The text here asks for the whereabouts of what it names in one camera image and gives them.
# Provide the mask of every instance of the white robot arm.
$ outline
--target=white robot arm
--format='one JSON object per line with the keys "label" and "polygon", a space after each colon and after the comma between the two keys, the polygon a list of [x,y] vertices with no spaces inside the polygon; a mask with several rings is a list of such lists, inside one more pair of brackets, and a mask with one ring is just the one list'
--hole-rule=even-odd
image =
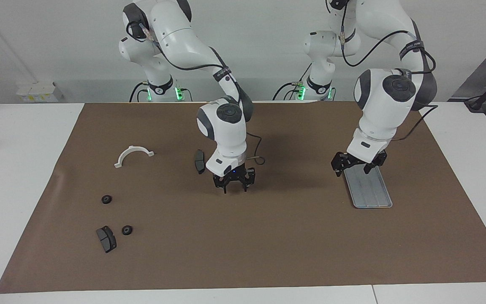
{"label": "white robot arm", "polygon": [[155,51],[149,43],[136,41],[129,36],[119,41],[119,52],[130,62],[140,65],[147,76],[148,92],[151,102],[172,102],[178,100],[177,87],[169,73],[165,60],[155,57]]}
{"label": "white robot arm", "polygon": [[[355,1],[349,3],[351,10],[345,18],[345,32],[349,33],[344,37],[344,50],[346,56],[357,53],[361,46],[361,37],[355,29]],[[323,100],[328,94],[335,64],[331,57],[342,57],[341,23],[342,12],[339,14],[333,11],[329,19],[330,31],[315,31],[305,39],[305,53],[312,60],[310,76],[305,80],[305,100]]]}
{"label": "white robot arm", "polygon": [[365,168],[368,173],[385,161],[387,154],[384,150],[407,114],[428,105],[436,95],[436,79],[432,75],[435,63],[430,69],[428,59],[432,57],[424,49],[417,25],[405,13],[399,0],[333,0],[330,4],[330,26],[340,30],[334,34],[338,37],[334,44],[330,44],[332,56],[343,57],[349,66],[355,67],[370,54],[356,64],[346,59],[359,47],[356,44],[359,41],[350,45],[350,41],[357,37],[357,33],[352,34],[356,24],[365,35],[396,48],[401,60],[399,69],[369,69],[358,78],[353,95],[363,110],[363,117],[348,153],[337,153],[331,162],[339,176],[359,163],[368,164]]}
{"label": "white robot arm", "polygon": [[131,38],[150,40],[177,69],[207,71],[226,93],[200,108],[197,124],[206,137],[217,142],[217,149],[206,163],[214,174],[215,185],[225,190],[227,183],[239,180],[246,190],[254,183],[254,172],[247,177],[244,167],[246,123],[253,114],[253,104],[218,53],[196,36],[190,24],[191,16],[186,0],[141,0],[123,10]]}

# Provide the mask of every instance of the white electrical box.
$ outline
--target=white electrical box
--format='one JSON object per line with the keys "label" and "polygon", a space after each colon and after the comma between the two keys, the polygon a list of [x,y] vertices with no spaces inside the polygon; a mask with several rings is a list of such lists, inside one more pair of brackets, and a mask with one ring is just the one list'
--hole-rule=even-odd
{"label": "white electrical box", "polygon": [[17,93],[22,102],[62,102],[63,94],[54,83],[34,83],[20,86]]}

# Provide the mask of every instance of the black rubber grommet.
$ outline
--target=black rubber grommet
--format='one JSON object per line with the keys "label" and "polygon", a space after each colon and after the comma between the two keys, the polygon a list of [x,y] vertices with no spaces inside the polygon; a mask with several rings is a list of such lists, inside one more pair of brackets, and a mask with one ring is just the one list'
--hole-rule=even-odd
{"label": "black rubber grommet", "polygon": [[132,233],[132,230],[132,226],[126,225],[125,227],[123,227],[123,229],[121,229],[121,232],[123,232],[123,235],[130,235]]}
{"label": "black rubber grommet", "polygon": [[102,204],[109,204],[109,203],[111,203],[111,195],[102,196]]}

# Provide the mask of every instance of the black cable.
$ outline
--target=black cable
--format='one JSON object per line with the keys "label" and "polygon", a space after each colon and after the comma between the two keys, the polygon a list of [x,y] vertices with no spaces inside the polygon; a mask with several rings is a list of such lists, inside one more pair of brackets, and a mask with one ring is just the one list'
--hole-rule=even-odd
{"label": "black cable", "polygon": [[[346,5],[345,6],[345,11],[343,13],[343,16],[342,16],[342,29],[341,31],[344,31],[344,28],[345,28],[345,19],[346,19],[346,11],[348,9],[348,6]],[[405,34],[408,34],[410,35],[410,32],[408,31],[405,31],[405,30],[399,30],[399,31],[394,31],[393,33],[389,33],[386,37],[383,37],[382,40],[378,41],[378,43],[376,43],[376,45],[370,49],[370,51],[365,55],[365,57],[363,57],[363,59],[361,59],[358,63],[356,64],[351,64],[348,62],[348,60],[346,59],[346,54],[345,54],[345,50],[344,50],[344,46],[341,46],[341,50],[342,50],[342,57],[344,58],[344,61],[347,65],[349,65],[350,67],[357,67],[359,64],[363,63],[363,61],[365,61],[369,56],[370,54],[372,54],[372,52],[374,52],[374,50],[376,50],[376,48],[382,44],[382,42],[384,42],[387,38],[393,36],[393,35],[396,35],[398,33],[405,33]],[[430,71],[417,71],[417,72],[412,72],[412,74],[428,74],[428,73],[432,73],[435,69],[436,69],[436,60],[434,60],[434,57],[432,57],[424,48],[421,48],[421,52],[422,54],[424,54],[424,56],[426,56],[428,59],[430,59],[432,61],[432,69],[430,69]]]}
{"label": "black cable", "polygon": [[275,96],[273,96],[273,99],[272,100],[275,100],[276,97],[278,96],[278,94],[280,93],[280,91],[282,91],[282,89],[284,89],[285,87],[288,87],[289,85],[293,85],[293,82],[288,82],[288,83],[285,83],[283,84],[278,90],[277,92],[275,93]]}
{"label": "black cable", "polygon": [[284,99],[283,99],[283,100],[286,100],[286,98],[287,98],[288,94],[290,94],[290,93],[291,93],[291,96],[293,96],[293,93],[297,93],[297,92],[299,92],[299,90],[291,90],[291,91],[288,91],[288,92],[286,93],[286,95],[284,95]]}
{"label": "black cable", "polygon": [[189,89],[185,89],[185,88],[183,88],[183,89],[181,89],[181,91],[187,91],[187,92],[188,92],[188,94],[190,95],[190,101],[192,101],[192,102],[194,101],[194,99],[192,98],[192,92],[190,92],[190,90],[189,90]]}
{"label": "black cable", "polygon": [[305,75],[307,74],[307,72],[310,70],[310,67],[312,67],[312,62],[309,64],[309,66],[305,70],[305,73],[303,73],[303,75],[301,75],[301,77],[299,78],[299,81],[302,81],[303,80],[303,77],[305,77]]}
{"label": "black cable", "polygon": [[142,92],[146,92],[147,94],[149,94],[149,91],[148,90],[140,90],[138,92],[138,95],[137,95],[138,102],[140,102],[140,93],[142,93]]}
{"label": "black cable", "polygon": [[137,23],[136,21],[130,21],[128,24],[127,24],[127,34],[128,36],[130,36],[132,39],[136,40],[136,41],[139,41],[139,42],[144,42],[145,40],[139,40],[138,38],[134,37],[134,35],[132,35],[129,31],[130,27],[132,26],[133,23]]}
{"label": "black cable", "polygon": [[483,96],[483,95],[478,95],[478,96],[474,96],[474,97],[472,97],[472,98],[468,98],[468,99],[466,99],[466,100],[463,100],[463,102],[468,102],[468,101],[470,101],[470,100],[473,100],[473,99],[476,99],[476,98],[480,98],[481,96]]}
{"label": "black cable", "polygon": [[[348,6],[346,5],[345,6],[345,11],[343,13],[343,16],[342,16],[342,31],[344,31],[344,23],[345,23],[345,19],[346,19],[346,11],[348,9]],[[389,33],[389,35],[387,35],[386,37],[383,37],[382,40],[380,40],[378,43],[376,43],[376,45],[370,50],[370,52],[368,52],[368,54],[365,55],[365,57],[363,57],[363,59],[361,59],[361,61],[359,61],[358,63],[356,64],[351,64],[348,62],[348,60],[346,59],[346,54],[345,54],[345,51],[344,51],[344,46],[341,47],[342,49],[342,57],[344,58],[345,60],[345,63],[347,65],[349,65],[350,67],[357,67],[359,64],[363,63],[363,61],[365,61],[369,56],[370,54],[372,54],[372,52],[374,52],[374,50],[380,45],[382,44],[382,42],[384,42],[387,38],[393,36],[393,35],[396,35],[398,33],[409,33],[408,31],[405,31],[405,30],[400,30],[400,31],[394,31],[393,33]]]}
{"label": "black cable", "polygon": [[412,72],[412,75],[416,75],[416,74],[429,74],[429,73],[432,73],[434,72],[434,70],[436,70],[436,60],[434,60],[434,57],[432,57],[429,52],[427,52],[425,49],[421,49],[421,52],[424,56],[426,56],[428,59],[430,59],[432,61],[432,69],[430,69],[429,71],[418,71],[418,72]]}
{"label": "black cable", "polygon": [[256,149],[254,149],[254,157],[251,157],[251,158],[254,159],[254,162],[258,166],[263,166],[266,163],[266,159],[264,157],[262,157],[262,156],[258,156],[258,148],[260,148],[260,144],[262,143],[262,137],[260,137],[258,135],[254,135],[254,134],[248,133],[248,132],[247,132],[247,135],[248,136],[252,136],[254,138],[260,139],[258,141],[258,144],[256,145]]}
{"label": "black cable", "polygon": [[345,54],[345,51],[344,51],[344,48],[342,48],[342,57],[344,58],[345,60],[345,63],[351,67],[357,67],[359,64],[363,63],[363,61],[365,61],[369,56],[370,54],[372,54],[372,52],[374,52],[374,50],[376,50],[376,48],[382,44],[382,42],[384,42],[387,38],[393,36],[393,35],[396,35],[398,33],[408,33],[408,31],[405,31],[405,30],[400,30],[400,31],[394,31],[393,33],[389,33],[386,37],[383,37],[382,40],[380,40],[378,43],[376,43],[376,45],[370,49],[370,51],[365,55],[365,57],[363,57],[363,59],[361,59],[358,63],[356,64],[351,64],[348,62],[348,60],[346,59],[346,54]]}
{"label": "black cable", "polygon": [[411,129],[409,132],[408,132],[408,134],[407,134],[405,137],[403,137],[403,138],[394,138],[394,139],[392,139],[391,141],[403,141],[403,140],[407,139],[407,138],[408,138],[408,137],[409,137],[409,136],[410,136],[410,135],[413,133],[413,131],[415,131],[415,129],[416,129],[416,128],[417,128],[417,126],[418,126],[418,125],[419,125],[419,124],[420,124],[420,123],[423,121],[423,119],[425,119],[425,117],[426,117],[427,115],[429,115],[429,114],[430,114],[430,112],[432,112],[432,111],[434,111],[436,108],[438,108],[438,106],[436,106],[436,105],[433,105],[433,106],[429,106],[429,105],[427,105],[427,106],[424,106],[424,108],[431,108],[431,109],[430,109],[430,110],[428,110],[428,111],[427,111],[427,112],[426,112],[426,113],[425,113],[423,116],[421,116],[421,119],[419,119],[419,121],[417,121],[417,123],[415,124],[415,126],[414,126],[414,127],[413,127],[413,128],[412,128],[412,129]]}
{"label": "black cable", "polygon": [[144,85],[143,82],[140,82],[136,85],[136,87],[134,87],[134,89],[132,90],[132,94],[130,95],[130,99],[128,100],[128,102],[132,102],[132,98],[134,98],[134,94],[136,94],[136,91],[137,89],[141,86],[141,85]]}
{"label": "black cable", "polygon": [[307,67],[307,69],[305,70],[305,72],[303,73],[303,75],[301,75],[301,77],[299,78],[299,81],[302,81],[303,80],[303,78],[305,77],[305,75],[307,74],[307,72],[310,70],[310,67],[312,67],[312,62],[309,64],[309,66]]}
{"label": "black cable", "polygon": [[160,51],[160,53],[162,54],[162,56],[164,56],[164,58],[166,59],[166,61],[171,64],[174,68],[178,69],[178,70],[181,70],[181,71],[194,71],[194,70],[199,70],[199,69],[203,69],[203,68],[209,68],[209,67],[215,67],[215,68],[220,68],[220,69],[224,69],[225,67],[219,65],[219,64],[202,64],[202,65],[198,65],[196,67],[193,67],[193,68],[182,68],[182,67],[178,67],[177,65],[173,64],[169,59],[168,57],[166,56],[166,54],[164,54],[164,51],[162,50],[162,48],[160,47],[160,43],[154,41],[152,43],[154,46],[156,46],[158,48],[158,50]]}

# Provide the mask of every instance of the black brake pad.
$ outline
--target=black brake pad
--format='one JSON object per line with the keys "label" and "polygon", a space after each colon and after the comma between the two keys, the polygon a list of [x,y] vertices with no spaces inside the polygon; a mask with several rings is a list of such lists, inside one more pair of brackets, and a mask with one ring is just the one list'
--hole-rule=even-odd
{"label": "black brake pad", "polygon": [[203,174],[206,171],[205,154],[202,150],[197,150],[194,154],[194,165],[198,174]]}
{"label": "black brake pad", "polygon": [[96,235],[98,235],[98,239],[100,239],[100,244],[102,244],[102,248],[104,248],[104,251],[106,253],[117,248],[117,242],[115,241],[113,231],[111,231],[108,226],[97,229]]}

